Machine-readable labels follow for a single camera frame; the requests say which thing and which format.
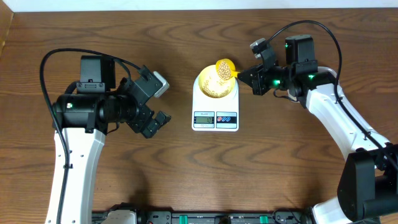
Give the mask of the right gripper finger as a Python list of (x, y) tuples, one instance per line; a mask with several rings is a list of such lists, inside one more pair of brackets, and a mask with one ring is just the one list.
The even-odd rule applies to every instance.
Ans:
[(251, 67), (249, 69), (243, 70), (242, 72), (238, 73), (238, 79), (251, 79), (257, 73), (257, 67)]
[(251, 76), (238, 76), (238, 80), (245, 83), (247, 86), (249, 86), (251, 89), (253, 89)]

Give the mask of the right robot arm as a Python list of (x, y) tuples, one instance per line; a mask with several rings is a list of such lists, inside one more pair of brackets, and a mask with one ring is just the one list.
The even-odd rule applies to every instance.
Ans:
[(287, 91), (320, 120), (339, 147), (345, 166), (337, 196), (309, 208), (302, 223), (378, 221), (397, 212), (397, 145), (375, 131), (347, 100), (337, 74), (315, 59), (311, 35), (285, 40), (287, 65), (278, 65), (275, 52), (261, 38), (250, 45), (262, 62), (238, 74), (255, 95)]

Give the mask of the yellow measuring scoop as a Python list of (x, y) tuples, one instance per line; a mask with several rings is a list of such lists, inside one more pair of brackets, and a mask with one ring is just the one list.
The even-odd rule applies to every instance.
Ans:
[(216, 72), (222, 80), (237, 78), (239, 74), (239, 72), (236, 71), (234, 63), (228, 58), (216, 62)]

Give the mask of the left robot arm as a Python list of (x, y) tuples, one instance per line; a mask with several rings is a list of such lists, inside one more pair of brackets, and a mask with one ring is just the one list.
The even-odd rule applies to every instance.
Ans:
[(126, 123), (135, 133), (151, 138), (171, 119), (147, 105), (168, 88), (166, 79), (147, 67), (139, 78), (116, 84), (120, 59), (105, 55), (81, 57), (80, 79), (50, 105), (55, 128), (55, 170), (47, 223), (91, 223), (96, 170), (109, 124)]

